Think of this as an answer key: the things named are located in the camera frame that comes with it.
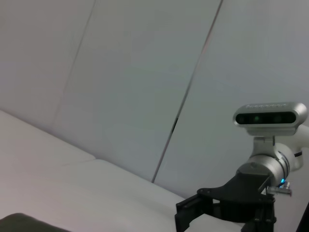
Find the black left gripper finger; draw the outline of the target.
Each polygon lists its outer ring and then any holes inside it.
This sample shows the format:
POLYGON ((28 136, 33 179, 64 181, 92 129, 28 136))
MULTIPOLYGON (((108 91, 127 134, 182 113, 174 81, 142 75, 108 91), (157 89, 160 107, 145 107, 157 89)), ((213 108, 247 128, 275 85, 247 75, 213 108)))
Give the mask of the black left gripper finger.
POLYGON ((296 232, 309 232, 309 203, 304 211, 296 232))

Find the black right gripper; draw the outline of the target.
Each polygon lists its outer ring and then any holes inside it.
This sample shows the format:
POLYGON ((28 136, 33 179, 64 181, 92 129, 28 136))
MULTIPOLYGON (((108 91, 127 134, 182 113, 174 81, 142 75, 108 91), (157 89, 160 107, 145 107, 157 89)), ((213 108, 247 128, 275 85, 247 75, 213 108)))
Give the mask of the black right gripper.
POLYGON ((274 198, 263 195, 270 176, 237 173, 217 188, 202 188, 176 204, 176 232, 186 231, 203 214, 230 222, 246 222, 241 232, 274 232, 274 198))

